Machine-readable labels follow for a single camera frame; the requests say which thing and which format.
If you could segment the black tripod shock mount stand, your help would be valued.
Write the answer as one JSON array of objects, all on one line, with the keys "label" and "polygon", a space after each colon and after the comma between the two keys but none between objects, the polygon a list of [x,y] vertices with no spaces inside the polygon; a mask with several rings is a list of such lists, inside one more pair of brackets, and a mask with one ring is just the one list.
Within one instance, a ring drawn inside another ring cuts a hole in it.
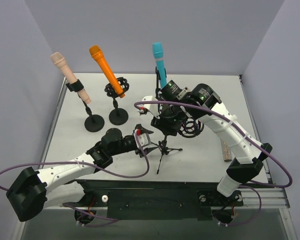
[{"label": "black tripod shock mount stand", "polygon": [[158,140],[157,142],[152,141],[152,144],[155,147],[159,147],[160,159],[157,167],[156,174],[160,172],[160,167],[164,156],[169,155],[173,151],[181,152],[183,147],[181,146],[181,139],[193,139],[199,136],[204,130],[204,124],[200,123],[198,120],[195,120],[193,117],[187,118],[182,122],[181,128],[178,131],[177,136],[164,135],[163,139]]}]

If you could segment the silver glitter microphone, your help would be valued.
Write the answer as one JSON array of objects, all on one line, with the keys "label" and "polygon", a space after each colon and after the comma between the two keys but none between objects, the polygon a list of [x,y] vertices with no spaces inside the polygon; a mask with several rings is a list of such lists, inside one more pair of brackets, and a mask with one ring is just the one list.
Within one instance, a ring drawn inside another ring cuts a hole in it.
[{"label": "silver glitter microphone", "polygon": [[223,161],[226,163],[230,163],[233,160],[230,148],[224,141],[221,140],[220,143],[221,143]]}]

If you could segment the cyan microphone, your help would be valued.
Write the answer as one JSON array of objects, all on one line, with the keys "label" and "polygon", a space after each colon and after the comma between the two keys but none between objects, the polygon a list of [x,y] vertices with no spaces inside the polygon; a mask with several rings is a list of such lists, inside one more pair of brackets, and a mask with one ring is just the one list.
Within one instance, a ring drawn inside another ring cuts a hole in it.
[{"label": "cyan microphone", "polygon": [[152,44],[152,54],[160,77],[160,87],[164,88],[167,85],[167,74],[164,64],[164,51],[161,42],[155,42]]}]

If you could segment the black round base clip stand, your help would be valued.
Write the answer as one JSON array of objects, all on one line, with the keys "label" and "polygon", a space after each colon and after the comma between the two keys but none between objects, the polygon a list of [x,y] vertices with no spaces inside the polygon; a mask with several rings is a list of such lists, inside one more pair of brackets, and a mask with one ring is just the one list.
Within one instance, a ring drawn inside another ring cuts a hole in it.
[{"label": "black round base clip stand", "polygon": [[[157,67],[155,67],[155,74],[156,74],[156,88],[155,88],[155,98],[158,101],[162,101],[163,99],[161,98],[161,94],[159,93],[161,91],[161,85],[160,85],[160,81],[161,81],[161,77],[160,77],[160,73],[157,69]],[[159,114],[161,113],[161,104],[157,105],[157,110],[159,112]]]}]

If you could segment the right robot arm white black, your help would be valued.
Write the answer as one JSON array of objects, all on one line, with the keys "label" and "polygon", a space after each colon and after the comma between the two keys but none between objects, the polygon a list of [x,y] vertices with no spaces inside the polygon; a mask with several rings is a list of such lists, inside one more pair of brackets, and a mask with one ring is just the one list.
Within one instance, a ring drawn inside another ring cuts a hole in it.
[{"label": "right robot arm white black", "polygon": [[165,136],[176,136],[186,120],[193,119],[208,127],[234,154],[234,159],[213,192],[214,201],[226,204],[232,193],[242,184],[256,177],[264,164],[266,154],[272,151],[268,143],[253,138],[238,123],[219,95],[207,84],[200,83],[193,90],[181,89],[170,80],[160,90],[163,104],[160,114],[154,113],[151,125]]}]

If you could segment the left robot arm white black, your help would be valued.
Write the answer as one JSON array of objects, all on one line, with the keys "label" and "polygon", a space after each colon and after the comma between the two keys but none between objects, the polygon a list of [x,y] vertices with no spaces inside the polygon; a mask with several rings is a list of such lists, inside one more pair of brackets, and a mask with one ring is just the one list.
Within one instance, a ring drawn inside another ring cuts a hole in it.
[{"label": "left robot arm white black", "polygon": [[68,162],[58,162],[51,167],[34,170],[23,169],[6,193],[20,222],[37,216],[44,208],[69,202],[69,196],[80,205],[87,206],[93,193],[75,182],[61,193],[62,186],[76,178],[106,171],[113,156],[135,152],[146,155],[144,147],[151,145],[153,131],[137,124],[131,135],[123,136],[118,128],[110,128],[92,148]]}]

